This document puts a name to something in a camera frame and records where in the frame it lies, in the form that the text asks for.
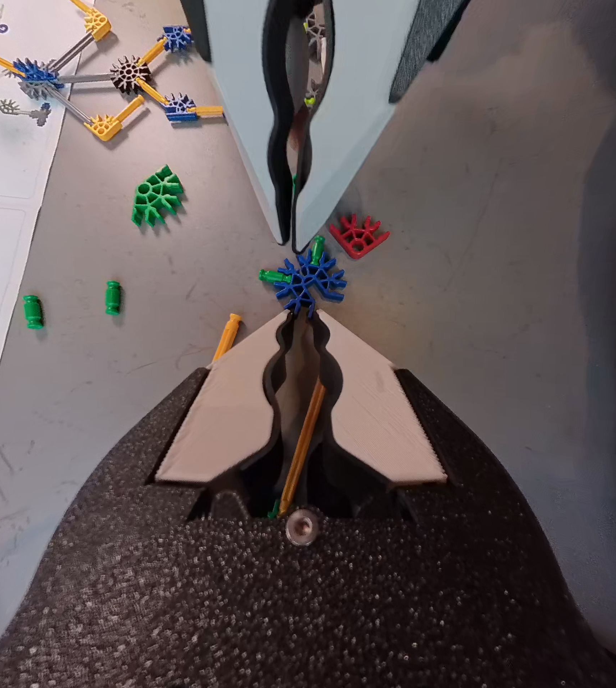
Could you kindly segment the long yellow toy rod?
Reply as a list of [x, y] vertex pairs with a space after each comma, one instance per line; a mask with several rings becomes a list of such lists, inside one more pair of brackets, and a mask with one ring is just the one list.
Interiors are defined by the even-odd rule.
[[236, 334], [238, 333], [238, 328], [242, 322], [242, 316], [238, 314], [230, 314], [229, 319], [225, 325], [222, 336], [218, 343], [212, 362], [216, 362], [220, 357], [226, 354], [234, 344]]
[[324, 400], [325, 388], [320, 378], [317, 378], [312, 391], [309, 408], [304, 418], [300, 436], [295, 447], [291, 465], [286, 476], [286, 481], [278, 503], [277, 518], [284, 517], [293, 503], [298, 482], [304, 467], [306, 456], [312, 441], [312, 435], [320, 416], [321, 405]]

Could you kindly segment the colourful toy rod figure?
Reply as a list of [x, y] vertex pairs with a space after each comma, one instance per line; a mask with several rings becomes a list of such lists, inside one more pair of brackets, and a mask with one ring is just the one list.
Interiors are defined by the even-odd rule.
[[[83, 1], [73, 1], [72, 4], [83, 13], [85, 34], [59, 58], [47, 63], [29, 58], [19, 58], [11, 62], [0, 56], [3, 75], [15, 79], [20, 90], [28, 98], [40, 103], [35, 109], [24, 110], [13, 99], [0, 98], [2, 114], [28, 116], [36, 121], [37, 126], [44, 126], [52, 112], [50, 99], [55, 99], [103, 142], [108, 142], [122, 130], [125, 120], [144, 104], [145, 96], [161, 106], [171, 124], [195, 123], [205, 119], [226, 119], [222, 106], [197, 106], [187, 95], [164, 96], [154, 88], [150, 70], [152, 61], [163, 53], [186, 52], [194, 45], [192, 30], [185, 25], [164, 26], [162, 35], [143, 56], [124, 56], [112, 65], [108, 73], [63, 74], [62, 70], [85, 48], [105, 39], [112, 30], [108, 18], [93, 6]], [[91, 82], [109, 82], [121, 94], [133, 96], [133, 99], [115, 116], [90, 117], [71, 103], [68, 93], [69, 87], [73, 84]]]

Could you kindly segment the red corner toy connector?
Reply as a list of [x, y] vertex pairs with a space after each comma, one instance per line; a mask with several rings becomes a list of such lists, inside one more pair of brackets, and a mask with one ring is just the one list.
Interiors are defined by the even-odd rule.
[[329, 225], [329, 233], [339, 247], [351, 258], [361, 259], [375, 248], [382, 245], [390, 236], [390, 231], [381, 230], [381, 222], [372, 222], [371, 216], [364, 217], [359, 223], [356, 213], [343, 215], [339, 225]]

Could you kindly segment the person's right hand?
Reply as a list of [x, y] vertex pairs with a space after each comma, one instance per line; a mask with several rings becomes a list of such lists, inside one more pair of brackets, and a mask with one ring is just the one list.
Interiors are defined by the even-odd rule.
[[293, 122], [289, 130], [287, 143], [289, 148], [298, 154], [303, 141], [304, 128], [309, 118], [310, 111], [307, 107], [300, 108], [293, 117]]

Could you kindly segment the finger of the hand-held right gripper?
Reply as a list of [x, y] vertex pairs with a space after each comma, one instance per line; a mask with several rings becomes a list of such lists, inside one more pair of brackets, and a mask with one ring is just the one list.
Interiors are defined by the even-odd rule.
[[390, 88], [417, 1], [323, 1], [324, 79], [303, 127], [293, 199], [293, 250], [325, 225], [389, 122]]
[[269, 230], [285, 244], [269, 171], [274, 124], [262, 63], [269, 1], [205, 1], [211, 67], [225, 118]]

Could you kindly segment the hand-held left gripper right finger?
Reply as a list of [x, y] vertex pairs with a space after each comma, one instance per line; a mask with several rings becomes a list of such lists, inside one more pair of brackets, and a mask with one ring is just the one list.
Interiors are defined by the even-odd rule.
[[394, 364], [325, 311], [314, 316], [328, 437], [386, 484], [443, 484], [438, 459]]

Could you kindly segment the blue snowflake toy connector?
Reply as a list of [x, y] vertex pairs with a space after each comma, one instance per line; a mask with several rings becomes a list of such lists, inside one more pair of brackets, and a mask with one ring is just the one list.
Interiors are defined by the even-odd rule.
[[329, 257], [324, 251], [319, 266], [310, 264], [311, 258], [302, 254], [296, 256], [298, 265], [295, 266], [288, 259], [285, 260], [285, 267], [277, 271], [285, 274], [292, 274], [292, 283], [272, 284], [276, 289], [277, 299], [288, 298], [285, 305], [286, 310], [290, 310], [298, 316], [301, 309], [306, 309], [306, 317], [312, 319], [315, 312], [316, 301], [313, 290], [317, 290], [323, 299], [333, 302], [344, 300], [343, 290], [347, 287], [344, 279], [344, 270], [337, 269], [336, 258]]

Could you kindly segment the grey desk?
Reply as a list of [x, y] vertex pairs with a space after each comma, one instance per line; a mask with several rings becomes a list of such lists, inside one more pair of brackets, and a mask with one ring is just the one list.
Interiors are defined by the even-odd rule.
[[[231, 312], [280, 305], [275, 243], [229, 128], [157, 108], [103, 145], [66, 121], [0, 361], [0, 636], [80, 486], [210, 362]], [[132, 222], [164, 165], [176, 215]], [[527, 497], [616, 654], [616, 1], [471, 1], [338, 203], [391, 232], [333, 316], [413, 372]], [[106, 281], [122, 287], [105, 313]]]

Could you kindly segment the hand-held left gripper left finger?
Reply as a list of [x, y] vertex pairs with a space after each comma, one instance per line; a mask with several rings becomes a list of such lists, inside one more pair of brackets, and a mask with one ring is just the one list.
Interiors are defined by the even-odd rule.
[[293, 315], [283, 311], [208, 367], [156, 482], [212, 482], [273, 448], [281, 425], [276, 394], [292, 341]]

